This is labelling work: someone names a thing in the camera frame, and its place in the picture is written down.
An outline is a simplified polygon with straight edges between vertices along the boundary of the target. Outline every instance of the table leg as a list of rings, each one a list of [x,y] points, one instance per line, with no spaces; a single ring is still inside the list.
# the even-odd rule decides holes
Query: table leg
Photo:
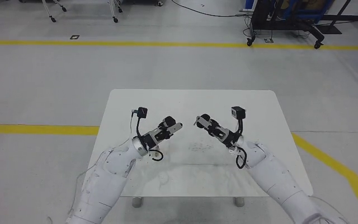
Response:
[[[244,207],[245,201],[243,197],[234,197],[234,204],[236,207]]]
[[[134,208],[140,208],[143,204],[143,198],[142,197],[135,197],[132,200],[132,206]]]

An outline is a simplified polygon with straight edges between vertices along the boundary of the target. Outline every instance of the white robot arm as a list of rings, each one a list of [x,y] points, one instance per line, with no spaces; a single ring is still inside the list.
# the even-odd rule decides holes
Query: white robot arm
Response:
[[[221,141],[235,153],[239,169],[246,168],[254,181],[273,198],[296,224],[347,223],[343,218],[323,211],[300,188],[285,165],[260,143],[247,142],[242,136],[245,110],[232,107],[232,116],[238,120],[238,130],[233,133],[221,127],[207,114],[198,116],[196,124]]]
[[[137,113],[138,122],[136,126],[137,136],[129,141],[127,146],[116,150],[104,151],[97,160],[94,171],[82,189],[79,201],[73,215],[67,219],[69,224],[100,224],[115,205],[124,189],[127,176],[136,159],[141,159],[164,139],[169,139],[173,133],[182,128],[181,123],[171,117],[166,117],[159,126],[141,136],[138,131],[139,121],[146,118],[147,109],[139,108],[132,112]]]

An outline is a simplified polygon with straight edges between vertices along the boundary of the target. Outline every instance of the caster wheel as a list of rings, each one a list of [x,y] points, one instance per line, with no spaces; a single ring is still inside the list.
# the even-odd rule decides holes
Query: caster wheel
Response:
[[[314,45],[314,48],[315,48],[315,49],[318,49],[318,48],[321,47],[321,45],[322,45],[322,44],[321,44],[320,42],[316,41],[316,42],[315,42],[315,45]]]

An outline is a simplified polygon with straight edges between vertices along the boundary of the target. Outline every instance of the white table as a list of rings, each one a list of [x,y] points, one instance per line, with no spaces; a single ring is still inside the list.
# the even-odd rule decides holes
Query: white table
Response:
[[[137,161],[121,196],[129,197],[268,197],[235,157],[216,138],[193,126],[207,113],[223,127],[235,130],[232,106],[246,109],[243,135],[264,143],[290,170],[308,195],[313,189],[298,154],[276,95],[272,91],[243,90],[112,90],[101,122],[89,167],[102,151],[129,136],[132,109],[148,108],[140,131],[154,129],[172,116],[183,128],[160,144],[164,159]],[[136,116],[133,119],[135,133]]]

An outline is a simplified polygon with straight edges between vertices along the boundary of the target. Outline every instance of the yellow floor line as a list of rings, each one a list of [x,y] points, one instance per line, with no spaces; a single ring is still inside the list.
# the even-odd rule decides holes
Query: yellow floor line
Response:
[[[24,125],[0,124],[0,134],[64,134],[79,136],[96,136],[98,126],[59,126],[59,125]],[[350,183],[353,192],[358,198],[358,175],[337,160],[322,152],[297,134],[292,133],[296,145],[313,157],[320,160],[342,176]]]
[[[159,46],[194,48],[249,48],[246,43],[153,42],[153,41],[56,41],[56,40],[0,40],[0,45],[60,45],[60,46]],[[313,45],[257,44],[250,48],[314,50]],[[322,45],[320,50],[358,50],[358,46]]]
[[[58,126],[58,125],[13,125],[1,124],[0,134],[68,134],[96,136],[98,126]]]
[[[358,198],[358,175],[354,171],[341,164],[337,160],[333,159],[328,154],[322,152],[319,148],[310,144],[297,134],[292,133],[292,136],[298,147],[302,148],[303,150],[311,154],[313,157],[315,157],[317,160],[320,160],[321,162],[335,170],[337,173],[344,176],[351,185],[351,188],[355,193],[356,198]]]

